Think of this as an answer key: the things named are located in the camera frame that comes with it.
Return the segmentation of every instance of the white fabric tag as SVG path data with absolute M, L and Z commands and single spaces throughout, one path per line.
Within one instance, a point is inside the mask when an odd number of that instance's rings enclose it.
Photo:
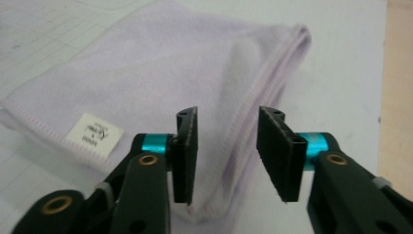
M 90 113 L 84 113 L 66 138 L 107 158 L 123 133 L 124 130 Z

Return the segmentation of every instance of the cloth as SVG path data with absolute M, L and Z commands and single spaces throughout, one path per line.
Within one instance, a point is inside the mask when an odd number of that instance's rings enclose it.
M 305 26 L 261 25 L 159 1 L 2 99 L 0 122 L 109 173 L 136 134 L 176 133 L 175 114 L 198 106 L 193 204 L 171 208 L 175 222 L 204 223 L 236 213 L 231 202 L 240 200 L 236 191 L 253 172 L 245 169 L 258 159 L 258 106 L 277 106 L 310 41 Z M 107 159 L 65 139 L 84 112 L 125 130 Z

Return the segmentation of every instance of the brass screw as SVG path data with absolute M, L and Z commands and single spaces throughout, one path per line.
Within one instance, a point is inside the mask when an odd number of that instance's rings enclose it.
M 347 159 L 343 158 L 342 156 L 335 155 L 335 154 L 330 154 L 327 156 L 327 160 L 330 161 L 330 163 L 337 164 L 337 165 L 347 165 Z
M 151 166 L 158 162 L 158 157 L 155 155 L 146 155 L 139 158 L 139 164 L 142 166 Z
M 57 207 L 54 208 L 53 204 L 56 202 L 62 202 L 62 204 Z M 62 196 L 58 196 L 55 197 L 54 199 L 49 200 L 49 202 L 47 202 L 43 208 L 42 208 L 42 213 L 44 215 L 54 215 L 57 213 L 60 213 L 64 210 L 66 210 L 73 202 L 73 198 L 67 195 L 62 195 Z

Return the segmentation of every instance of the folded towel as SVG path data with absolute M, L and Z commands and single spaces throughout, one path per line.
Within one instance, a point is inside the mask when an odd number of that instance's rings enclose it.
M 193 204 L 171 207 L 176 220 L 217 218 L 248 181 L 240 180 L 248 161 L 258 158 L 258 106 L 277 106 L 309 45 L 304 26 L 255 24 L 159 1 L 18 87 L 1 100 L 0 122 L 108 173 L 136 134 L 175 133 L 176 112 L 198 106 Z M 125 131 L 107 158 L 66 138 L 85 112 Z

